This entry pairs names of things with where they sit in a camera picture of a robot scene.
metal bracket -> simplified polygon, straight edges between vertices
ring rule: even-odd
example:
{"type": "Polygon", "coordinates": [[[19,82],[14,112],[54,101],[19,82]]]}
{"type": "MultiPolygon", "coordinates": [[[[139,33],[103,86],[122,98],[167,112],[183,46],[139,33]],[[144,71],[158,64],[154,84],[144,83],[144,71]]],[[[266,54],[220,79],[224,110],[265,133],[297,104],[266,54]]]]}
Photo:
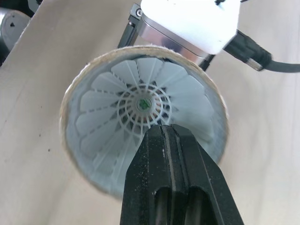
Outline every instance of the metal bracket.
{"type": "Polygon", "coordinates": [[[133,46],[137,39],[136,27],[141,19],[143,12],[138,4],[134,4],[130,10],[128,24],[123,32],[118,48],[133,46]]]}

wooden surface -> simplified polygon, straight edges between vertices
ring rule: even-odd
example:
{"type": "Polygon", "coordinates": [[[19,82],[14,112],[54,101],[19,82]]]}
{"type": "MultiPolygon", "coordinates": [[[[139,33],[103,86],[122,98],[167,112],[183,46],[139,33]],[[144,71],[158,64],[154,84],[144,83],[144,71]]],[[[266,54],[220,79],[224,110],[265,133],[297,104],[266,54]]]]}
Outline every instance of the wooden surface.
{"type": "MultiPolygon", "coordinates": [[[[116,47],[133,0],[44,0],[0,69],[0,224],[116,225],[121,203],[75,170],[58,134],[64,92],[116,47]]],[[[298,0],[243,3],[240,29],[300,63],[298,0]]],[[[300,221],[300,74],[258,73],[227,53],[208,74],[230,113],[221,169],[247,225],[300,221]]]]}

black clamp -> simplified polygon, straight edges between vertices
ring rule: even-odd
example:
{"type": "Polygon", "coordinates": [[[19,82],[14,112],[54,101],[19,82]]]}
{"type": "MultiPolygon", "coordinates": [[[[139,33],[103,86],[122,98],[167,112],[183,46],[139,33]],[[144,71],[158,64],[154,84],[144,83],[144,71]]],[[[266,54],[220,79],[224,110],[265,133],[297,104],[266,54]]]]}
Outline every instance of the black clamp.
{"type": "Polygon", "coordinates": [[[242,225],[219,167],[183,127],[152,127],[126,174],[121,225],[242,225]]]}

white device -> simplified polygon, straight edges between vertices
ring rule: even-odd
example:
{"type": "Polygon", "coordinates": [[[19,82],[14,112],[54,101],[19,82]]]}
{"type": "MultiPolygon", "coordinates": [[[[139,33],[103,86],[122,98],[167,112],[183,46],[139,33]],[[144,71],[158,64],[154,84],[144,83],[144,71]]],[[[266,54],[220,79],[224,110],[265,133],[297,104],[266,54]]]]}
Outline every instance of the white device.
{"type": "Polygon", "coordinates": [[[142,0],[138,34],[199,63],[236,35],[240,0],[142,0]]]}

cable connector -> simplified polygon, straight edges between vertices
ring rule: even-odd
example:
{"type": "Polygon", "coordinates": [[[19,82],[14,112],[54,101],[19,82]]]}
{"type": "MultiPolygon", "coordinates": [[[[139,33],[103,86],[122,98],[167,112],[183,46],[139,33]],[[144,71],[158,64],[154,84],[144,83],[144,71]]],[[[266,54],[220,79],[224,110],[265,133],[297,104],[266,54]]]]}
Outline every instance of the cable connector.
{"type": "Polygon", "coordinates": [[[257,71],[265,69],[272,62],[271,53],[239,30],[224,50],[257,71]]]}

